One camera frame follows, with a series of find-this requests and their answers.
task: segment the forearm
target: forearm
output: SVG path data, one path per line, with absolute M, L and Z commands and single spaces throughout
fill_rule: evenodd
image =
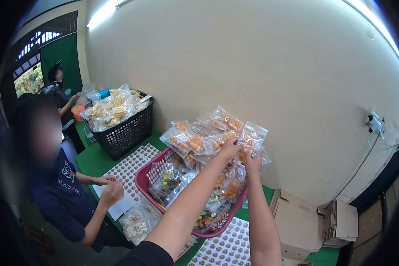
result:
M 146 240 L 165 249 L 175 260 L 204 210 L 225 163 L 222 156 L 216 155 L 182 190 Z M 176 235 L 168 228 L 177 228 Z
M 96 239 L 97 233 L 100 230 L 103 219 L 108 211 L 108 207 L 105 206 L 101 201 L 99 201 L 96 210 L 93 214 L 93 217 L 90 219 L 90 222 L 84 228 L 84 237 L 81 240 L 81 243 L 86 246 L 91 246 Z
M 266 202 L 258 176 L 247 178 L 248 219 L 252 265 L 281 265 L 281 245 L 278 229 Z
M 75 173 L 75 177 L 78 179 L 78 181 L 80 181 L 81 184 L 83 185 L 92 185 L 92 184 L 96 184 L 95 182 L 95 178 L 82 174 L 80 172 L 76 172 Z
M 60 115 L 61 117 L 68 111 L 68 109 L 69 109 L 69 107 L 71 106 L 71 104 L 72 104 L 72 102 L 71 102 L 71 101 L 68 101 L 68 102 L 65 104 L 65 106 L 62 107 L 62 108 L 59 110 L 59 115 Z

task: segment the black jacket sleeve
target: black jacket sleeve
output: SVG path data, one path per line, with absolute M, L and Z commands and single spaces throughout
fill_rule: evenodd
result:
M 173 259 L 159 245 L 142 241 L 138 246 L 132 249 L 122 260 L 117 262 L 116 266 L 171 266 Z

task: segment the tree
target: tree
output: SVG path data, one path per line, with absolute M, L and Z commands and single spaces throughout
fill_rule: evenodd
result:
M 41 63 L 38 63 L 37 68 L 34 68 L 30 68 L 15 80 L 16 95 L 18 98 L 26 92 L 36 93 L 44 86 Z

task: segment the fluorescent light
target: fluorescent light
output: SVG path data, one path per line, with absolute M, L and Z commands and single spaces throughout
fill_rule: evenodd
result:
M 119 3 L 121 3 L 121 0 L 109 0 L 103 7 L 101 7 L 101 9 L 98 10 L 98 12 L 92 16 L 89 24 L 87 24 L 87 27 L 93 29 L 106 18 L 110 17 L 115 11 L 115 6 Z
M 366 17 L 369 20 L 369 22 L 372 23 L 372 25 L 374 25 L 374 27 L 383 35 L 383 37 L 393 48 L 397 57 L 399 57 L 399 49 L 397 48 L 393 38 L 390 36 L 390 33 L 388 32 L 384 24 L 381 22 L 381 20 L 377 18 L 377 16 L 374 15 L 371 12 L 371 10 L 369 10 L 369 8 L 367 8 L 367 6 L 365 6 L 361 1 L 359 0 L 344 0 L 344 1 L 347 2 L 349 5 L 351 5 L 353 8 L 355 8 L 357 11 L 359 11 L 359 13 L 361 13 L 364 17 Z

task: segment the black plastic basket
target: black plastic basket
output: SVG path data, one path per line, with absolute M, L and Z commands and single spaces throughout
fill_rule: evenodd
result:
M 155 99 L 151 97 L 149 100 L 149 105 L 146 109 L 124 122 L 102 132 L 94 132 L 90 129 L 99 145 L 112 160 L 117 161 L 128 151 L 152 135 L 152 106 Z

